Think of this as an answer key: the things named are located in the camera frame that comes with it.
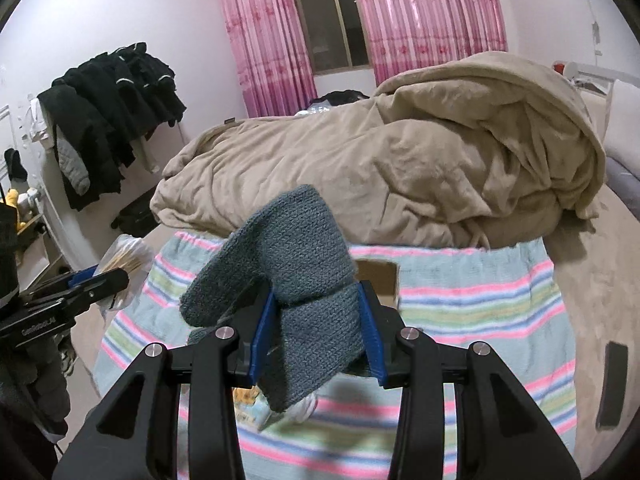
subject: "white wall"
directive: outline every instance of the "white wall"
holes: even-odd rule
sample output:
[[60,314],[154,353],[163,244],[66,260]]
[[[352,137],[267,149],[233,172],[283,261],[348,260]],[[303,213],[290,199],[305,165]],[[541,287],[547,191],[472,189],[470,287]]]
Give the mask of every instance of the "white wall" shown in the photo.
[[[45,90],[96,54],[137,41],[146,41],[149,53],[177,73],[178,95],[188,108],[182,123],[187,140],[226,118],[246,117],[219,0],[22,0],[0,32],[0,107],[11,107],[17,129],[28,93]],[[162,126],[150,145],[164,165],[182,141],[176,128]],[[158,180],[136,162],[123,171],[123,193],[105,195],[76,214],[52,156],[40,157],[76,265],[102,256],[117,234],[109,227],[114,216]],[[22,158],[30,173],[38,173],[28,152]]]
[[317,75],[314,80],[318,96],[341,90],[359,90],[364,95],[372,96],[377,88],[372,68]]
[[500,0],[500,5],[510,52],[547,66],[566,60],[640,75],[640,45],[612,0]]

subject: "yellow plush toy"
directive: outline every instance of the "yellow plush toy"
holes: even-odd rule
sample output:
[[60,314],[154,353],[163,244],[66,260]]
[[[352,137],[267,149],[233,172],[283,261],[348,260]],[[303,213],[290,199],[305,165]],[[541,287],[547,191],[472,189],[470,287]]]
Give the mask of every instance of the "yellow plush toy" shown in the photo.
[[20,213],[18,213],[18,197],[20,193],[18,193],[17,189],[10,189],[6,194],[6,204],[15,208],[15,228],[17,231],[20,231],[26,224],[24,222],[20,222]]

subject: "window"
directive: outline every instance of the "window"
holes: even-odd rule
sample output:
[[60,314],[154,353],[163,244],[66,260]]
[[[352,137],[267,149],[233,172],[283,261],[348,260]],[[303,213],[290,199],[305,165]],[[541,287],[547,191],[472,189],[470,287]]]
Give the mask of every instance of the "window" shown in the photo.
[[296,0],[314,73],[367,66],[356,0]]

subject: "silver screw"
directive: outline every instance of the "silver screw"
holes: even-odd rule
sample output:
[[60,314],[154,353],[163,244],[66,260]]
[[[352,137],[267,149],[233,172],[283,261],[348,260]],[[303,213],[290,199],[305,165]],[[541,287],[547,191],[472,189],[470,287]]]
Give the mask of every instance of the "silver screw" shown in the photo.
[[145,354],[149,357],[158,357],[162,353],[162,345],[159,343],[151,343],[145,348]]
[[229,339],[233,337],[236,332],[230,326],[221,326],[216,330],[216,337],[218,339]]
[[482,341],[478,341],[474,343],[473,350],[478,355],[489,355],[491,352],[491,347]]
[[419,335],[420,335],[420,331],[417,328],[414,328],[412,326],[405,326],[400,331],[400,337],[402,339],[408,339],[409,341],[411,341],[412,339],[418,339]]

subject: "pink curtain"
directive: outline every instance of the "pink curtain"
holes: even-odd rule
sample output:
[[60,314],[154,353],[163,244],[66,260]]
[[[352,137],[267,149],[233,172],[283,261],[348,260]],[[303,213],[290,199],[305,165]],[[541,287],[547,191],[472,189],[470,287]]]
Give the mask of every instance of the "pink curtain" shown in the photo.
[[425,66],[507,50],[498,0],[357,0],[378,84]]
[[222,9],[249,117],[306,108],[318,94],[294,0],[222,0]]

